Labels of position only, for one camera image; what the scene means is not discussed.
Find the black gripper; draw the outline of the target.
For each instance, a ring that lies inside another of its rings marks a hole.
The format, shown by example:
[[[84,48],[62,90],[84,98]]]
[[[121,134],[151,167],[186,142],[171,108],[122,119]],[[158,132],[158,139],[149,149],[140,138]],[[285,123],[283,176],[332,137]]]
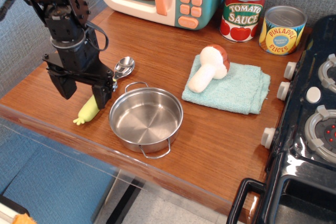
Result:
[[[57,52],[44,55],[44,61],[60,95],[68,100],[77,90],[77,82],[88,84],[98,109],[104,109],[113,93],[113,71],[99,58],[109,44],[106,33],[99,27],[53,27],[50,32]]]

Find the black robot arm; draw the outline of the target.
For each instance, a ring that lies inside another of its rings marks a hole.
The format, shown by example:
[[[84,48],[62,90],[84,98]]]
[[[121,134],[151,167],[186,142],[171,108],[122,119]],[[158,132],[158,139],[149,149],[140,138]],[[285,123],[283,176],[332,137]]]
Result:
[[[1,7],[1,19],[15,0],[6,0]],[[114,72],[99,59],[102,49],[96,32],[101,28],[88,20],[90,10],[84,0],[24,0],[32,6],[50,32],[55,54],[45,54],[49,76],[58,92],[69,99],[77,82],[92,87],[99,109],[111,99]]]

